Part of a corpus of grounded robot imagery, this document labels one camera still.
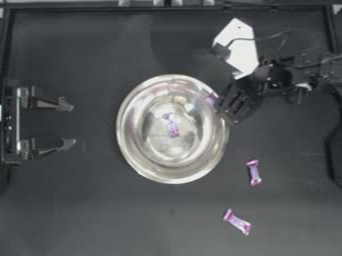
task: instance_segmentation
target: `black tabletop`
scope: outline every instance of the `black tabletop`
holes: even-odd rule
[[[10,78],[75,105],[72,113],[24,113],[23,136],[76,137],[78,144],[23,163],[0,198],[0,254],[341,255],[342,190],[330,181],[325,139],[338,124],[329,95],[302,105],[282,98],[231,130],[226,155],[201,180],[158,184],[126,163],[115,118],[132,88],[182,73],[219,91],[227,66],[209,48],[233,17],[258,36],[295,29],[283,54],[326,49],[319,10],[299,12],[19,13]],[[279,40],[258,44],[271,55]],[[251,188],[246,161],[261,162]],[[253,223],[245,236],[223,222],[231,208]]]

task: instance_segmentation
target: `wrapped candy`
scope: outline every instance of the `wrapped candy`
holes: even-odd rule
[[[237,227],[246,236],[250,234],[253,227],[251,223],[237,217],[231,209],[227,209],[223,220]]]
[[[258,184],[262,183],[258,164],[259,164],[258,160],[251,160],[247,162],[247,166],[250,168],[250,175],[251,175],[251,186],[257,186]]]

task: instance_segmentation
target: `stainless steel bowl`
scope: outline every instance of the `stainless steel bowl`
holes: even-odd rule
[[[163,75],[127,96],[116,120],[123,156],[146,178],[170,184],[191,182],[217,166],[229,141],[217,94],[199,80]]]

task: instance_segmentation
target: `candy wrapper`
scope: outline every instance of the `candy wrapper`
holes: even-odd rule
[[[169,121],[167,122],[169,136],[171,138],[175,138],[179,136],[179,129],[178,129],[178,125],[175,122],[175,117],[174,117],[173,113],[165,114],[163,117]]]
[[[258,184],[262,183],[258,164],[259,164],[258,160],[251,160],[247,162],[247,166],[250,168],[250,175],[251,175],[251,186],[257,186]]]
[[[234,227],[237,227],[242,233],[247,236],[250,234],[251,231],[251,223],[249,223],[247,221],[245,221],[243,219],[241,219],[239,217],[237,217],[231,211],[231,209],[229,209],[226,211],[226,214],[223,216],[223,220],[226,222],[229,222]]]

